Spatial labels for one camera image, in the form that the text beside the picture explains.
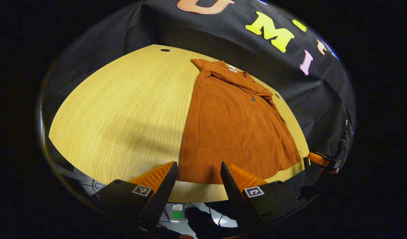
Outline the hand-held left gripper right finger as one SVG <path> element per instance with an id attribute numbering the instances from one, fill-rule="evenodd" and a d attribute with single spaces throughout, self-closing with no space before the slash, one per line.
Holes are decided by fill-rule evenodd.
<path id="1" fill-rule="evenodd" d="M 220 175 L 237 224 L 245 232 L 274 229 L 318 195 L 314 185 L 300 186 L 293 178 L 268 183 L 228 162 L 221 163 Z"/>

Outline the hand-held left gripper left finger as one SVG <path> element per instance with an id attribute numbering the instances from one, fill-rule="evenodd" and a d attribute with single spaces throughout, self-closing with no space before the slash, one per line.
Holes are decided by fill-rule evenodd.
<path id="1" fill-rule="evenodd" d="M 153 229 L 165 210 L 177 174 L 177 163 L 171 161 L 128 182 L 116 179 L 90 199 L 117 221 Z"/>

